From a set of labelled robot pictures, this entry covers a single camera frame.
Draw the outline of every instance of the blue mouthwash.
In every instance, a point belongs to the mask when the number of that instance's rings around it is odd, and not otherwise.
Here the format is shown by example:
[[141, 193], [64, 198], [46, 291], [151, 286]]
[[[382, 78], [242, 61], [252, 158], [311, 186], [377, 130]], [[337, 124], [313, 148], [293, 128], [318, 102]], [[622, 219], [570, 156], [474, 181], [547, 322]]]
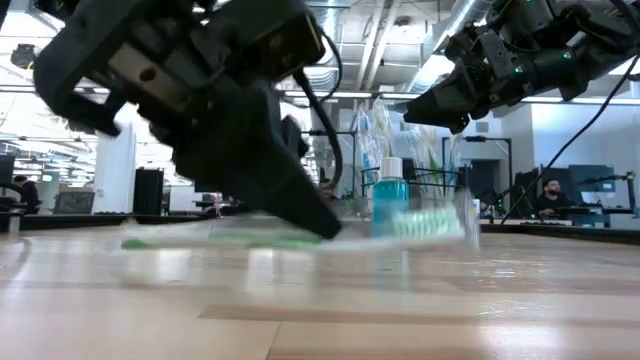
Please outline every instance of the blue mouthwash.
[[373, 186], [373, 235], [389, 234], [394, 216], [409, 210], [409, 185], [402, 179], [402, 159], [382, 158], [380, 180]]

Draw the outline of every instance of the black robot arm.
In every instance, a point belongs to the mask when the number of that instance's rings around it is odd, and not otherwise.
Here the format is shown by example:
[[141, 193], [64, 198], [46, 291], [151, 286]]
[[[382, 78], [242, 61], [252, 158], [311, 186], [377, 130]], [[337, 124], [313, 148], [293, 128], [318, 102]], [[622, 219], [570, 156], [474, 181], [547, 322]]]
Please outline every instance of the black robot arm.
[[[34, 66], [36, 91], [56, 114], [115, 136], [116, 112], [137, 104], [173, 148], [179, 174], [325, 238], [338, 233], [340, 222], [300, 164], [299, 129], [291, 121], [283, 129], [273, 89], [324, 55], [303, 0], [38, 6], [66, 23]], [[84, 77], [110, 90], [105, 103], [74, 92]]]
[[640, 11], [612, 1], [613, 12], [554, 0], [498, 0], [483, 26], [472, 23], [448, 39], [453, 72], [407, 104], [407, 122], [459, 133], [470, 119], [559, 89], [565, 101], [587, 90], [640, 50]]

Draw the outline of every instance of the bottle cap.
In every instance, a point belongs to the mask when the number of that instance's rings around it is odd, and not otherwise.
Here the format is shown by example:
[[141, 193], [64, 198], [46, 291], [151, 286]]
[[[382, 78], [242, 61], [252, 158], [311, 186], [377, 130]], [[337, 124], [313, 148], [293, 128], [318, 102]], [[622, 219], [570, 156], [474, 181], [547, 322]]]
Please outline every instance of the bottle cap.
[[380, 165], [380, 175], [383, 178], [402, 178], [402, 158], [382, 158], [382, 164]]

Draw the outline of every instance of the man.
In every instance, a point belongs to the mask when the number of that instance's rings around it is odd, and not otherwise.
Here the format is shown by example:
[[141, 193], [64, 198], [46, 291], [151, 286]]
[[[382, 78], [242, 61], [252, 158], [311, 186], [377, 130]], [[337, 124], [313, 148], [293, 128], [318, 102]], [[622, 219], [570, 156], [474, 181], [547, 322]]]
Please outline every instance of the man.
[[548, 179], [542, 183], [543, 194], [535, 204], [539, 216], [549, 217], [557, 215], [558, 208], [569, 207], [573, 203], [561, 193], [560, 182], [556, 179]]
[[40, 211], [40, 200], [38, 199], [36, 184], [33, 181], [29, 181], [24, 175], [14, 177], [13, 182], [22, 188], [20, 202], [27, 204], [25, 214], [37, 214]]

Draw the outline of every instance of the table surface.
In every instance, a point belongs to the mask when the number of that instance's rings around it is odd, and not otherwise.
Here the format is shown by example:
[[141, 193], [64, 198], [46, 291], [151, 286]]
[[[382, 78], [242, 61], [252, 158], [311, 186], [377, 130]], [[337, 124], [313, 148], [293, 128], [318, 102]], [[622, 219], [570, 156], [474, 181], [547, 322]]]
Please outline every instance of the table surface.
[[638, 247], [486, 234], [477, 254], [309, 255], [120, 240], [0, 240], [0, 358], [640, 358]]

